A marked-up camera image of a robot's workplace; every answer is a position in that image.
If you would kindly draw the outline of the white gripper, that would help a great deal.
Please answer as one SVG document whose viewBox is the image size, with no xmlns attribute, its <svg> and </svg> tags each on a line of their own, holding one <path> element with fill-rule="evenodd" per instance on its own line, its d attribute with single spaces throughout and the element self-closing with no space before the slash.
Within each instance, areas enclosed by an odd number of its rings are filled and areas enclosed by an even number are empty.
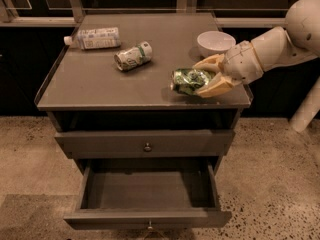
<svg viewBox="0 0 320 240">
<path fill-rule="evenodd" d="M 264 74 L 253 45 L 248 41 L 233 46 L 224 55 L 211 55 L 197 62 L 192 68 L 215 72 L 207 84 L 195 91 L 201 98 L 225 94 L 241 82 L 249 84 Z"/>
</svg>

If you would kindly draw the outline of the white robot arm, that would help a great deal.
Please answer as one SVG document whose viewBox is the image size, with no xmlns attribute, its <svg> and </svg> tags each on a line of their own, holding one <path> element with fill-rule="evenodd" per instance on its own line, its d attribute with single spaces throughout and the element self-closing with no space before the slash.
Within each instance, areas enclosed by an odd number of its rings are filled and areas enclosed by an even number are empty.
<svg viewBox="0 0 320 240">
<path fill-rule="evenodd" d="M 320 0 L 299 0 L 285 16 L 285 27 L 274 27 L 264 34 L 242 41 L 224 54 L 212 55 L 194 65 L 215 76 L 196 91 L 210 98 L 249 84 L 277 67 L 287 67 L 320 56 Z"/>
</svg>

